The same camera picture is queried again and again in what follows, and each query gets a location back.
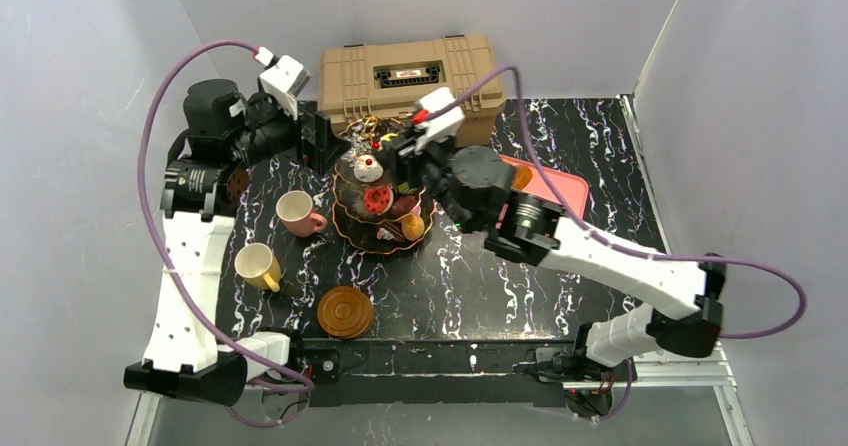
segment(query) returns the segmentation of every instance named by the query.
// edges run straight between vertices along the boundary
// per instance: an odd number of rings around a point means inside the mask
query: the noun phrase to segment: wire
[[[594,239],[595,241],[601,243],[602,245],[612,249],[613,251],[617,251],[619,253],[626,254],[628,256],[633,256],[636,258],[646,259],[646,260],[659,260],[659,261],[680,261],[680,262],[707,262],[707,263],[721,263],[721,264],[735,264],[739,266],[748,266],[750,268],[759,269],[761,271],[765,271],[767,273],[771,273],[780,279],[789,283],[790,286],[795,290],[798,294],[798,308],[795,310],[795,313],[786,321],[780,323],[777,326],[772,328],[767,328],[761,331],[754,331],[750,333],[732,333],[732,334],[722,334],[720,337],[724,339],[755,339],[762,338],[765,336],[771,336],[773,334],[777,334],[779,332],[785,331],[789,329],[801,319],[804,315],[804,312],[807,310],[807,293],[804,291],[804,288],[801,284],[789,274],[773,267],[765,263],[761,263],[758,261],[750,261],[747,259],[737,259],[737,258],[725,258],[722,256],[688,256],[688,255],[676,255],[676,254],[654,254],[654,253],[646,253],[644,251],[639,251],[635,249],[630,249],[624,246],[620,246],[617,244],[611,243],[607,238],[601,236],[597,231],[595,231],[592,226],[583,221],[582,218],[578,217],[574,214],[574,210],[568,204],[568,201],[565,200],[562,193],[557,189],[554,185],[553,180],[548,176],[545,172],[544,167],[542,166],[542,162],[539,160],[539,155],[536,154],[536,148],[533,146],[532,137],[530,134],[530,127],[527,124],[527,112],[524,107],[524,96],[521,91],[521,74],[518,72],[518,68],[515,66],[503,66],[501,68],[492,71],[486,77],[484,77],[479,83],[474,85],[473,87],[465,90],[465,92],[458,97],[454,102],[445,106],[444,108],[431,112],[424,118],[425,121],[431,121],[439,116],[447,113],[451,109],[461,106],[462,104],[471,101],[474,94],[480,89],[483,88],[486,83],[493,80],[495,77],[503,74],[506,71],[512,71],[513,77],[515,78],[515,93],[518,97],[518,120],[521,123],[521,132],[524,135],[524,145],[527,148],[527,153],[530,155],[530,159],[533,162],[533,165],[536,166],[536,170],[539,171],[542,179],[545,181],[545,184],[548,185],[551,192],[556,196],[559,203],[562,205],[563,209],[568,213],[568,216],[574,221],[580,229],[586,231],[588,235]]]
[[[595,393],[600,393],[600,392],[602,392],[602,391],[604,390],[604,385],[605,385],[605,384],[607,384],[607,375],[606,375],[606,374],[602,374],[602,375],[601,375],[601,385],[600,385],[600,386],[598,386],[598,389],[596,389],[594,392],[595,392]]]
[[[614,384],[615,384],[615,372],[610,371],[610,385],[604,392],[609,393],[610,391],[612,391],[612,385],[614,385]]]
[[[604,413],[598,411],[598,408],[596,408],[595,405],[592,404],[592,401],[590,401],[589,398],[587,398],[586,396],[584,396],[582,394],[575,395],[574,401],[577,402],[578,406],[582,406],[582,407],[584,407],[588,410],[591,410],[593,413],[595,413],[595,416],[597,416],[597,417],[601,417],[601,416],[604,415]],[[592,417],[588,417],[588,418],[584,417],[583,419],[591,421]]]
[[[291,409],[292,406],[295,406],[295,405],[298,405],[298,404],[303,404],[303,403],[308,403],[308,402],[309,402],[308,399],[301,399],[300,401],[295,401],[293,403],[290,403],[288,406],[286,406],[286,409],[283,410],[283,414],[280,415],[280,419],[282,420],[284,417],[286,417],[286,413],[289,412],[289,409]]]
[[[246,424],[248,426],[252,426],[254,428],[277,428],[277,427],[282,426],[286,423],[290,423],[290,422],[294,421],[295,419],[300,417],[300,415],[303,414],[304,411],[306,411],[306,408],[303,408],[300,411],[289,416],[288,418],[285,418],[284,416],[286,415],[286,413],[288,412],[289,408],[292,405],[303,404],[304,402],[308,402],[308,401],[309,401],[308,399],[301,399],[300,401],[295,401],[294,403],[289,404],[286,407],[285,411],[283,411],[283,414],[280,415],[280,419],[278,419],[276,421],[272,421],[272,422],[261,422],[261,421],[253,421],[252,419],[247,419],[244,416],[242,416],[241,414],[239,414],[235,409],[229,408],[229,407],[227,408],[227,413],[229,413],[230,416],[232,416],[233,418],[237,419],[240,423]]]
[[[138,183],[138,197],[139,201],[141,202],[141,213],[144,216],[144,223],[147,226],[147,231],[150,233],[150,237],[151,239],[153,239],[153,244],[156,246],[156,251],[162,258],[162,261],[165,263],[165,268],[170,271],[171,279],[173,279],[177,291],[180,293],[180,296],[183,298],[183,301],[185,301],[186,306],[189,308],[192,314],[194,314],[197,320],[203,325],[203,327],[209,330],[209,332],[212,333],[213,336],[215,336],[215,339],[217,339],[223,344],[226,344],[227,346],[232,348],[233,351],[243,355],[247,359],[256,361],[257,363],[267,368],[273,369],[285,377],[289,377],[296,381],[299,381],[302,385],[272,385],[270,383],[265,383],[260,380],[254,380],[253,383],[264,386],[268,388],[268,390],[271,392],[306,393],[312,391],[315,388],[315,385],[312,383],[312,381],[310,381],[308,378],[296,371],[292,371],[291,369],[281,364],[274,363],[273,361],[263,358],[262,356],[254,353],[253,351],[242,347],[241,345],[230,339],[230,337],[224,334],[224,332],[222,332],[220,329],[215,327],[215,324],[212,323],[212,321],[210,321],[205,314],[203,314],[203,311],[200,310],[200,308],[191,298],[191,295],[186,290],[182,278],[177,272],[175,272],[176,267],[174,266],[174,262],[171,260],[171,257],[165,247],[165,241],[162,239],[158,229],[156,228],[156,222],[153,220],[153,213],[151,212],[150,204],[147,199],[147,178],[145,174],[145,168],[147,166],[147,150],[150,145],[150,135],[153,131],[153,121],[156,118],[156,112],[159,110],[159,105],[162,103],[162,98],[165,96],[165,92],[168,90],[168,86],[171,85],[174,78],[180,71],[182,71],[183,68],[186,67],[186,65],[188,65],[193,59],[197,58],[198,56],[212,49],[219,48],[222,46],[237,46],[240,48],[247,49],[248,51],[251,51],[254,54],[257,54],[259,52],[259,49],[256,46],[250,45],[242,41],[230,39],[215,41],[213,43],[201,46],[187,54],[185,57],[183,57],[168,72],[168,74],[165,76],[165,79],[162,80],[162,84],[159,85],[159,89],[156,90],[156,94],[153,96],[153,101],[150,104],[150,109],[148,109],[147,111],[147,118],[144,121],[144,129],[142,130],[141,134],[141,144],[138,149],[138,167],[136,169],[136,181]],[[235,411],[232,411],[230,409],[228,409],[228,411],[230,412],[230,415],[236,417],[236,419],[239,419],[238,413],[235,413]],[[294,415],[291,419],[297,417],[299,414],[300,412]],[[273,427],[279,424],[279,422],[271,423],[271,425],[268,425],[267,423],[255,423],[251,424],[251,426]]]
[[[612,419],[613,416],[620,413],[621,410],[624,409],[624,405],[627,403],[627,399],[630,398],[630,390],[633,388],[633,360],[626,359],[624,362],[627,366],[627,386],[624,387],[624,396],[622,396],[621,401],[619,401],[618,404],[614,408],[612,408],[612,411],[603,416],[599,416],[598,421],[606,421],[608,419]]]

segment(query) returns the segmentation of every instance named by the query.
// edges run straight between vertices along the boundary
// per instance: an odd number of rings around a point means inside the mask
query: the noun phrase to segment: round wooden lid
[[[356,339],[367,333],[373,322],[374,305],[356,288],[333,288],[318,302],[318,323],[330,336]]]

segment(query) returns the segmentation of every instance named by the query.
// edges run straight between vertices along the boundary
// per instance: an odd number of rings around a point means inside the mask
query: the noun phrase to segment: label on toolbox
[[[406,69],[402,71],[394,71],[395,78],[417,78],[424,76],[424,72],[420,69]]]

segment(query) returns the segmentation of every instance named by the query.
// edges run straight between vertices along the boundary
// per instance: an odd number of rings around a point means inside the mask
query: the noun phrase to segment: black marble table
[[[662,248],[618,100],[527,100],[533,143],[549,167],[590,185],[584,219],[646,246]],[[528,160],[515,103],[497,122],[492,147]],[[234,337],[260,326],[293,328],[304,338],[326,338],[316,320],[321,296],[339,285],[365,292],[374,304],[373,339],[539,340],[573,338],[579,325],[632,309],[633,298],[574,274],[508,263],[481,248],[483,238],[461,235],[441,211],[416,249],[380,256],[339,237],[332,222],[310,238],[296,238],[275,215],[277,199],[292,189],[314,195],[328,218],[332,179],[275,159],[254,167],[241,199],[224,259],[216,323]],[[272,247],[284,281],[301,294],[260,292],[236,276],[232,262],[244,245]]]

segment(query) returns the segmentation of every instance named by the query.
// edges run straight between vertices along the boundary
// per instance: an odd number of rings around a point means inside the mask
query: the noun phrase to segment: mug handle
[[[262,279],[265,281],[265,284],[267,284],[268,287],[271,288],[271,291],[275,293],[280,292],[280,283],[274,281],[274,278],[271,277],[270,273],[263,274]]]
[[[327,218],[325,218],[324,216],[318,213],[312,213],[309,215],[309,217],[311,217],[312,220],[315,221],[315,229],[313,229],[313,232],[320,233],[321,231],[324,231],[324,228],[327,227]]]

